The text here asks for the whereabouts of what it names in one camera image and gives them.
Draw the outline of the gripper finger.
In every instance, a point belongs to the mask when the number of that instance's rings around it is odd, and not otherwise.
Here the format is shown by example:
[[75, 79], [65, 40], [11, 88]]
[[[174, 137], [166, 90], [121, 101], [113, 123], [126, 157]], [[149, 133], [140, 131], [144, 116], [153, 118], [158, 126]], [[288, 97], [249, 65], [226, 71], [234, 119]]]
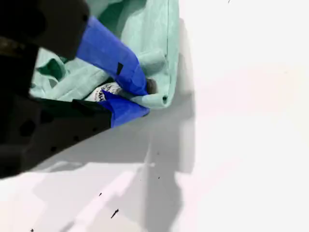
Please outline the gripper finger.
[[47, 159], [100, 132], [143, 117], [149, 109], [121, 96], [104, 92], [99, 102], [40, 100], [36, 157]]
[[104, 70], [133, 95], [147, 95], [148, 82], [136, 55], [97, 19], [109, 4], [107, 0], [36, 1], [41, 16], [36, 23], [42, 23], [36, 42]]

